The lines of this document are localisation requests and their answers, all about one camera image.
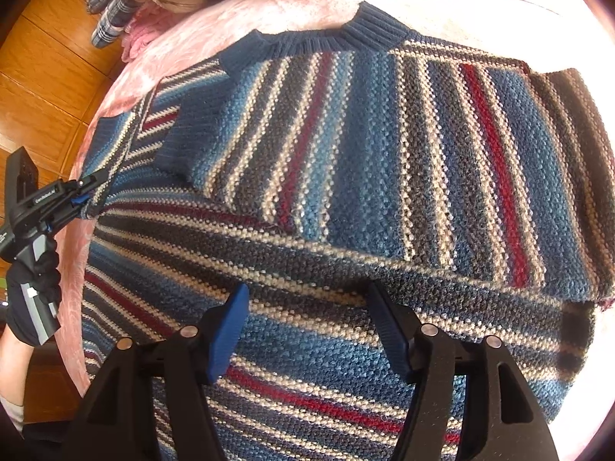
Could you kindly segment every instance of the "pink bedspread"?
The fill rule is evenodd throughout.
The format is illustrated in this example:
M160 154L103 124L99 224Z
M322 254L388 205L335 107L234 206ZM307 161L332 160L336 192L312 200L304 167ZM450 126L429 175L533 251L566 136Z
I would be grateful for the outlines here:
M125 67L90 125L71 177L81 172L97 119L129 109L162 77L214 55L252 29L279 33L339 26L352 18L361 1L226 0L190 16ZM613 44L581 0L565 0L564 11L563 0L553 0L553 8L549 8L549 0L536 0L540 6L530 3L533 0L366 1L421 33L525 60L539 72L576 67L592 92L613 143ZM56 339L66 368L82 394L89 378L81 346L81 292L93 228L93 221L75 220L58 235L63 302L62 329ZM576 458L615 400L615 387L606 381L615 369L609 358L602 358L615 341L615 312L598 313L597 317L596 339L587 365L552 425L562 461Z

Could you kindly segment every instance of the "metal screw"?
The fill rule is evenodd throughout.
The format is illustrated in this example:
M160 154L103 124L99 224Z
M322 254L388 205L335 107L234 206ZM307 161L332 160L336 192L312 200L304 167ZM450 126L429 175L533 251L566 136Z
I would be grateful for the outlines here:
M499 348L502 346L502 340L500 340L497 336L491 335L487 337L487 345L491 348Z
M421 326L421 332L425 336L435 336L438 334L438 328L436 328L433 324L423 324Z
M198 332L199 328L197 328L196 326L184 326L180 329L180 334L184 338L193 338L198 334Z
M128 350L132 346L132 340L130 338L122 338L116 344L118 350Z

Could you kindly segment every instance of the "sweater neckline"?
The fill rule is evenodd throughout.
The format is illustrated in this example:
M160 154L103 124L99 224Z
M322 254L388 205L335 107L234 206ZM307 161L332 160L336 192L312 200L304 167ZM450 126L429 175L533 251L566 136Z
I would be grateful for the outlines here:
M233 77L253 64L288 56L338 51L387 51L395 48L411 29L367 2L337 29L285 31L265 34L252 30L219 52L221 67Z

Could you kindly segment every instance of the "black glove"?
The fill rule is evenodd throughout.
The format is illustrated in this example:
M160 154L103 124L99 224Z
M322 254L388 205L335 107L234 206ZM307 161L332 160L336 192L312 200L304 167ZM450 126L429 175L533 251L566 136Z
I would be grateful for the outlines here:
M60 272L57 271L60 258L55 251L56 247L57 243L54 240L48 240L48 249L35 263L33 272L19 260L15 260L6 274L8 293L6 323L19 340L31 347L38 347L39 340L23 298L21 285L29 284L35 288L45 303L60 304L62 292L59 285Z

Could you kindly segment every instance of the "pink towel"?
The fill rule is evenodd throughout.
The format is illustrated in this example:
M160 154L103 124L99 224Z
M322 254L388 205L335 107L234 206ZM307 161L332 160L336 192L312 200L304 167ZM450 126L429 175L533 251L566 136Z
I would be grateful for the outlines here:
M122 61L132 62L152 41L187 15L173 13L154 2L144 3L124 28Z

